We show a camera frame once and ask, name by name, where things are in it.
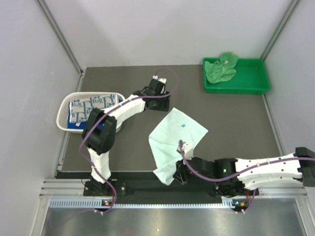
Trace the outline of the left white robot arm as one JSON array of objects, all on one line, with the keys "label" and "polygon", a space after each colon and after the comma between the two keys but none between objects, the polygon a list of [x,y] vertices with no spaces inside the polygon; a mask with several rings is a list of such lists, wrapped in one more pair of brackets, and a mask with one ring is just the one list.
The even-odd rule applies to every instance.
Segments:
[{"label": "left white robot arm", "polygon": [[123,102],[108,109],[92,109],[80,146],[80,149],[83,145],[87,147],[92,168],[91,180],[85,184],[86,196],[108,196],[114,193],[109,180],[109,151],[114,145],[117,127],[145,110],[167,112],[169,103],[166,79],[154,76],[148,86],[135,91]]}]

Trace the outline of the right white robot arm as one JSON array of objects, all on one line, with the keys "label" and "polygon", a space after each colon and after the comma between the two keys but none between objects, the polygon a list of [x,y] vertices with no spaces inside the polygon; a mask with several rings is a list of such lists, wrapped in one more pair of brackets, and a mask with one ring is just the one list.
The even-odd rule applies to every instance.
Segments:
[{"label": "right white robot arm", "polygon": [[176,162],[173,178],[180,184],[207,184],[211,195],[252,195],[266,186],[302,183],[315,185],[315,153],[297,147],[294,153],[265,159],[223,158],[207,161],[192,155],[189,147],[178,148],[185,156]]}]

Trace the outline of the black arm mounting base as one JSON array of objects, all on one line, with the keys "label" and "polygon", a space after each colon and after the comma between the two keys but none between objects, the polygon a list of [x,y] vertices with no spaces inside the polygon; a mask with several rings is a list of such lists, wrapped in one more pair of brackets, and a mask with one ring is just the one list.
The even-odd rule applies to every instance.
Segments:
[{"label": "black arm mounting base", "polygon": [[221,197],[251,196],[253,191],[244,189],[241,183],[232,186],[208,182],[196,177],[187,184],[176,180],[169,186],[164,185],[152,172],[113,172],[110,183],[97,184],[95,180],[86,181],[83,196],[116,196],[119,204],[213,204],[221,203]]}]

